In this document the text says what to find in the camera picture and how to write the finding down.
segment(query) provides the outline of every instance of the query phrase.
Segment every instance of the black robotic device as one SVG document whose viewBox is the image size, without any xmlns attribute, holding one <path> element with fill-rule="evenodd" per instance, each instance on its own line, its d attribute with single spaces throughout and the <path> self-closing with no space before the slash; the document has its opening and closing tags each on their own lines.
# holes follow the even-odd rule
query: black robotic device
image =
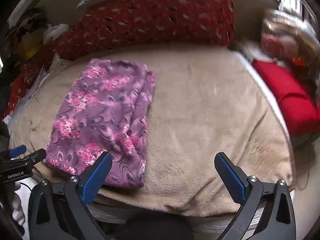
<svg viewBox="0 0 320 240">
<path fill-rule="evenodd" d="M 32 175 L 33 163 L 44 157 L 45 151 L 41 149 L 23 159 L 24 161 L 4 161 L 5 164 L 0 166 L 0 185 L 3 187 L 20 179 L 10 177 L 7 163 L 13 161 L 14 164 L 9 164 L 9 167 L 12 165 L 10 172 L 13 169 L 15 172 L 23 171 L 25 177 L 27 174 Z M 242 239 L 261 201 L 266 202 L 265 208 L 250 239 L 296 239 L 292 200 L 284 180 L 277 183 L 260 182 L 256 176 L 247 176 L 240 167 L 233 165 L 222 152 L 215 156 L 214 165 L 234 202 L 241 205 L 219 240 Z M 30 239 L 110 239 L 98 226 L 86 204 L 92 202 L 97 195 L 111 166 L 112 156 L 103 152 L 92 166 L 86 168 L 80 176 L 72 176 L 68 182 L 51 184 L 48 180 L 43 180 L 36 185 L 29 200 Z"/>
</svg>

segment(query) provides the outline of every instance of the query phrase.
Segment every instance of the folded garment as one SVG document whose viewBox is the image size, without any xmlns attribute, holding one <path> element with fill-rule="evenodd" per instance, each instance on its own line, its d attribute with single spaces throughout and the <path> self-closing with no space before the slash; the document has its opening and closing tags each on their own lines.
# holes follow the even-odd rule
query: folded garment
<svg viewBox="0 0 320 240">
<path fill-rule="evenodd" d="M 146 114 L 154 89 L 146 65 L 91 60 L 58 111 L 44 162 L 79 175 L 108 151 L 113 165 L 105 184 L 143 187 Z"/>
</svg>

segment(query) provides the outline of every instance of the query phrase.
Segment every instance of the metal screw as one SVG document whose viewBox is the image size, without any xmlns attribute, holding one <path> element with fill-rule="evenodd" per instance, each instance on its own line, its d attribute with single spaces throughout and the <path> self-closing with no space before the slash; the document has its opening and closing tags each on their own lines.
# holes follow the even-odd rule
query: metal screw
<svg viewBox="0 0 320 240">
<path fill-rule="evenodd" d="M 41 185 L 45 186 L 49 183 L 49 181 L 47 179 L 44 179 L 43 181 L 41 181 Z"/>
<path fill-rule="evenodd" d="M 79 180 L 78 176 L 72 176 L 72 177 L 70 178 L 70 181 L 71 181 L 71 182 L 77 182 L 78 180 Z"/>
<path fill-rule="evenodd" d="M 280 184 L 281 186 L 286 186 L 286 185 L 287 185 L 286 182 L 285 182 L 283 179 L 280 179 L 280 180 L 279 180 L 279 184 Z"/>
<path fill-rule="evenodd" d="M 258 178 L 256 176 L 249 176 L 249 180 L 252 181 L 252 182 L 257 182 L 258 181 Z"/>
</svg>

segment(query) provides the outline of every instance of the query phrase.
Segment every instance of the red cushion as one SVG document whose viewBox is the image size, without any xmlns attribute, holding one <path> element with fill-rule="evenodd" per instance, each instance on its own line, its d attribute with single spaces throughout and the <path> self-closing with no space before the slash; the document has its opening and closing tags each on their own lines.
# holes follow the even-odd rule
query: red cushion
<svg viewBox="0 0 320 240">
<path fill-rule="evenodd" d="M 314 106 L 303 85 L 276 63 L 254 60 L 252 66 L 276 97 L 290 135 L 313 133 L 319 126 L 319 109 Z"/>
</svg>

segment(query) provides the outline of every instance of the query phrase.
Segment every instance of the white plastic bag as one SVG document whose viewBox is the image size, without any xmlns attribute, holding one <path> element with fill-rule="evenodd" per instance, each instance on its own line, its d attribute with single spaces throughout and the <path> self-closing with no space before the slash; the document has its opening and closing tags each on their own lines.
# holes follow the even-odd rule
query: white plastic bag
<svg viewBox="0 0 320 240">
<path fill-rule="evenodd" d="M 69 25 L 66 24 L 59 24 L 53 27 L 48 24 L 48 29 L 43 34 L 43 44 L 47 44 L 48 42 L 59 38 L 68 29 Z"/>
</svg>

